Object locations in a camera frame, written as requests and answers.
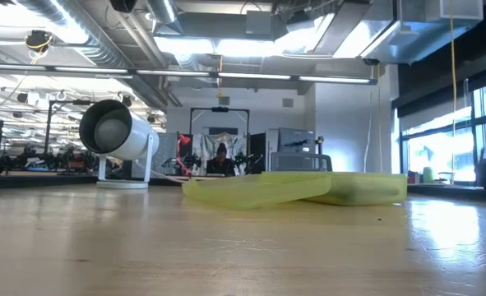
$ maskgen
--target translucent yellow container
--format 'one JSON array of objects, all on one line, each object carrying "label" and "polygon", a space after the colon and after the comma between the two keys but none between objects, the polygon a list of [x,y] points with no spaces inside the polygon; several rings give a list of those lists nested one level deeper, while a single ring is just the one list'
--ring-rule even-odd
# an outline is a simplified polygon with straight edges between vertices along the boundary
[{"label": "translucent yellow container", "polygon": [[[299,175],[296,172],[269,173]],[[402,202],[407,198],[407,177],[402,174],[341,172],[306,172],[303,174],[332,178],[332,188],[329,192],[307,198],[308,201],[338,206],[373,206]]]},{"label": "translucent yellow container", "polygon": [[183,184],[184,194],[228,209],[252,209],[324,195],[331,177],[313,173],[266,173]]}]

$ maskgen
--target black hair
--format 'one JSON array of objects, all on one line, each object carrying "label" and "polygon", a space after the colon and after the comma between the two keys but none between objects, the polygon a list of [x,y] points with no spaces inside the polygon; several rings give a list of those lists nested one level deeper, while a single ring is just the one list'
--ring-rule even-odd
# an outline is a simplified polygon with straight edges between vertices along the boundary
[{"label": "black hair", "polygon": [[217,148],[217,154],[219,153],[227,153],[228,151],[226,150],[226,145],[224,143],[219,144],[219,148]]}]

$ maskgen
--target desk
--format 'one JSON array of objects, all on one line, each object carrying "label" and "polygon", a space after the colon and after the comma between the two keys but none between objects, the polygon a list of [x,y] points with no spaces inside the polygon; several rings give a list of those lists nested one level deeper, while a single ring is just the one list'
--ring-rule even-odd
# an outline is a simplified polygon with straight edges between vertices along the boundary
[{"label": "desk", "polygon": [[486,295],[486,203],[221,210],[179,187],[0,189],[0,296]]}]

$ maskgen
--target person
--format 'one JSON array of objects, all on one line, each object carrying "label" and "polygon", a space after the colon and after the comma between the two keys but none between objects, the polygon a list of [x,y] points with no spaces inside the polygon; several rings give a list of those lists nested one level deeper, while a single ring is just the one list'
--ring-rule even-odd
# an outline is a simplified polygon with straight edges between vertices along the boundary
[{"label": "person", "polygon": [[226,152],[226,145],[220,143],[216,157],[206,163],[206,173],[223,174],[226,177],[235,176],[235,163],[226,158]]}]

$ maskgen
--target exposed ductwork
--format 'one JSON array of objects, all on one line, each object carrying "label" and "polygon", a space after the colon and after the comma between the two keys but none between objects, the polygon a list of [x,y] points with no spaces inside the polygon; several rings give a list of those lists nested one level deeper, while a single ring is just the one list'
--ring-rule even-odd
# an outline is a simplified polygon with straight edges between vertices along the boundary
[{"label": "exposed ductwork", "polygon": [[166,25],[179,34],[183,33],[177,18],[177,6],[173,0],[146,0],[146,3],[148,11],[157,23]]},{"label": "exposed ductwork", "polygon": [[[84,44],[93,47],[76,49],[76,51],[86,56],[96,66],[134,67],[133,63],[126,58],[77,1],[17,0],[17,2],[37,15],[49,19],[58,27],[65,28],[65,30],[57,32],[57,36],[63,41],[75,43],[73,39],[76,39],[76,43],[84,43],[81,42],[81,38],[85,39]],[[137,92],[149,107],[166,109],[167,101],[144,79],[134,76],[132,79],[123,82]]]}]

